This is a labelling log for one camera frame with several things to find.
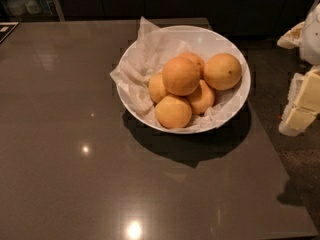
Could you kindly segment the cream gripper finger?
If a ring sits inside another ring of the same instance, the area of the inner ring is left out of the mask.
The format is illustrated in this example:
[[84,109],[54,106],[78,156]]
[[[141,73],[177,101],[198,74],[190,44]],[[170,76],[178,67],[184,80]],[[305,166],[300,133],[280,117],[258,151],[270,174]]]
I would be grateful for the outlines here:
[[306,74],[295,73],[289,87],[286,105],[279,132],[287,136],[298,136],[316,120],[320,114],[320,67],[312,66]]
[[288,30],[277,41],[277,45],[285,49],[297,48],[302,44],[302,29],[305,22],[302,21]]

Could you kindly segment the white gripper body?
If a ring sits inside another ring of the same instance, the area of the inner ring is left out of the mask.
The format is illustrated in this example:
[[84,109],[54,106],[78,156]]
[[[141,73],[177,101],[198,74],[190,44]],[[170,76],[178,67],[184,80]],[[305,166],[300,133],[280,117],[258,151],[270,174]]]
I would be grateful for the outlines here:
[[307,16],[301,31],[300,57],[311,65],[320,64],[320,4]]

